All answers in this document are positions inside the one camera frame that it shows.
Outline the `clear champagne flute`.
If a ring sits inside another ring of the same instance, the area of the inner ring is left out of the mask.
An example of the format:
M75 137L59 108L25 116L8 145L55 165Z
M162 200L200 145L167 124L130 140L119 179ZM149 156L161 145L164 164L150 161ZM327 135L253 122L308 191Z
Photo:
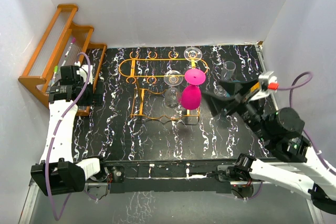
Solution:
M221 78L216 82L214 94L218 97L230 97L229 93L219 84L220 81L229 81L236 70L236 64L233 61L225 61L221 70Z

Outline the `pink plastic wine glass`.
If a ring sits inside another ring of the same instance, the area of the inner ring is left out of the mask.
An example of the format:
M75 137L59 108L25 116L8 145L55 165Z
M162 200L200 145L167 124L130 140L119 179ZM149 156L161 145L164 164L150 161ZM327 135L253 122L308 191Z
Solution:
M187 110L195 110L201 103L202 94L199 85L206 80L206 75L199 69L190 69L185 73L185 80L188 86L183 90L181 105Z

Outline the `clear short wine glass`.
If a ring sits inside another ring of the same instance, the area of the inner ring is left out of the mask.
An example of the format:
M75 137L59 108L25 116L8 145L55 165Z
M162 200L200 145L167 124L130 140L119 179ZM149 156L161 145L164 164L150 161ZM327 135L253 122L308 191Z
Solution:
M164 82L169 86L164 92L164 102L168 108L179 106L182 94L178 86L183 82L183 78L177 70L170 70L164 75Z

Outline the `clear large wine glass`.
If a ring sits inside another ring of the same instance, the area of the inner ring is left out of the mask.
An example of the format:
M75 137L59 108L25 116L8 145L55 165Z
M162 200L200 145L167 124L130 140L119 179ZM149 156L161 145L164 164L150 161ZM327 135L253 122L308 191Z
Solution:
M202 59L203 53L199 48L188 47L184 51L184 58L189 62L188 69L195 68L198 61Z

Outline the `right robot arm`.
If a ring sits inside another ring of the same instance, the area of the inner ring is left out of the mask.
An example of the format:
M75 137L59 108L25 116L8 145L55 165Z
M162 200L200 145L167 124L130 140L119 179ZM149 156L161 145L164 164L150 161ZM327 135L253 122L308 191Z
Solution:
M299 114L286 107L263 115L257 106L259 99L279 90L277 81L221 82L221 85L227 88L228 97L210 92L202 94L212 116L221 112L225 115L238 113L273 157L299 171L290 172L241 153L234 166L219 168L218 176L270 182L310 199L324 212L335 214L335 168L322 159L311 141L303 136L305 123Z

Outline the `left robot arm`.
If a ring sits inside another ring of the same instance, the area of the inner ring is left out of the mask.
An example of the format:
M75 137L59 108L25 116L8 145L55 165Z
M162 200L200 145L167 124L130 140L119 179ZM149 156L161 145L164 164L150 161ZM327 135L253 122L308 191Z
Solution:
M101 104L93 93L92 67L76 63L60 68L60 79L49 90L49 127L40 162L31 167L31 177L45 196L81 192L93 177L104 181L108 168L100 158L75 164L72 156L74 120L80 106Z

